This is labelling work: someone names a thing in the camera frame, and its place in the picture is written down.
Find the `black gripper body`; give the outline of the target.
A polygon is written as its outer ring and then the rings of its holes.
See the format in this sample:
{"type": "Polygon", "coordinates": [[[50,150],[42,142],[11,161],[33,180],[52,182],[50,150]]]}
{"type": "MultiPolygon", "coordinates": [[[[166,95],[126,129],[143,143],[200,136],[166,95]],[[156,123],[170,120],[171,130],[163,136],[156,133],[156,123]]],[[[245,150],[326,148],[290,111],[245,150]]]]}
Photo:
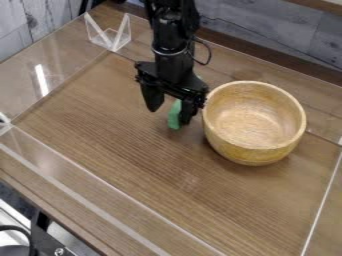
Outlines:
{"type": "Polygon", "coordinates": [[[160,87],[164,96],[183,101],[194,99],[198,109],[203,107],[208,86],[194,72],[194,49],[178,52],[155,51],[155,61],[138,61],[136,82],[147,82],[160,87]]]}

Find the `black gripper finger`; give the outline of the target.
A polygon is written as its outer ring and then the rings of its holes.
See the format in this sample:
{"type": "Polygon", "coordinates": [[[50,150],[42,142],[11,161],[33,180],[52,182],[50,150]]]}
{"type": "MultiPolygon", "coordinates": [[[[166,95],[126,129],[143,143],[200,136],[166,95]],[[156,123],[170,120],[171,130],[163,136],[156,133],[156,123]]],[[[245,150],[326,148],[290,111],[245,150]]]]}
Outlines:
{"type": "Polygon", "coordinates": [[[164,92],[158,85],[147,82],[140,83],[140,89],[148,110],[156,112],[164,103],[164,92]]]}
{"type": "Polygon", "coordinates": [[[198,104],[194,99],[184,99],[180,103],[179,121],[182,125],[188,125],[192,117],[198,113],[198,104]]]}

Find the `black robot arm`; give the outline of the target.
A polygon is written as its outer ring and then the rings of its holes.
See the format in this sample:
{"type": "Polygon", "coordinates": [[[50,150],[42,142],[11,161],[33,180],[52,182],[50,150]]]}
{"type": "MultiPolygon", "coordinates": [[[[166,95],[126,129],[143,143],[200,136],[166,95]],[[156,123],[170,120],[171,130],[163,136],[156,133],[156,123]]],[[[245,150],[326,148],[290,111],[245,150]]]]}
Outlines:
{"type": "Polygon", "coordinates": [[[136,61],[136,82],[146,106],[155,112],[170,95],[180,101],[178,122],[188,125],[204,107],[208,85],[194,72],[213,58],[207,43],[196,37],[200,14],[195,0],[144,0],[152,29],[154,61],[136,61]]]}

